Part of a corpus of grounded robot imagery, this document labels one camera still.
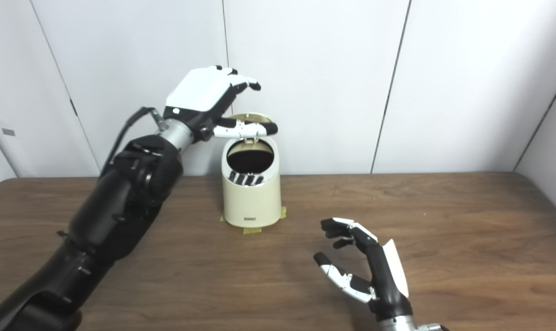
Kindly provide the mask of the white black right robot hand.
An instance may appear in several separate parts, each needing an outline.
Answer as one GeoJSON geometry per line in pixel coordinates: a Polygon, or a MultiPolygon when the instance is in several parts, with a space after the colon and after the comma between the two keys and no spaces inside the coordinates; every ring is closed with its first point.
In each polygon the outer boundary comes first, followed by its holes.
{"type": "Polygon", "coordinates": [[[394,240],[381,244],[376,235],[352,219],[332,217],[321,220],[320,225],[326,238],[336,239],[335,249],[357,247],[366,256],[372,275],[366,280],[346,272],[318,252],[313,259],[327,278],[346,295],[367,304],[377,322],[398,322],[412,317],[406,275],[394,240]]]}

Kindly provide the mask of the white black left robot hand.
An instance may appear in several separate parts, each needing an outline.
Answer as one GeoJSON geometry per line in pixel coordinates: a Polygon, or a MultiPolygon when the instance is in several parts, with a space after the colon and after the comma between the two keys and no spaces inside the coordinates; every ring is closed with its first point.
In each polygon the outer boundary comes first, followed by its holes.
{"type": "Polygon", "coordinates": [[[191,132],[194,143],[212,137],[240,139],[277,134],[278,126],[274,122],[224,117],[236,96],[247,88],[259,91],[261,85],[229,67],[193,69],[167,96],[163,119],[183,124],[191,132]]]}

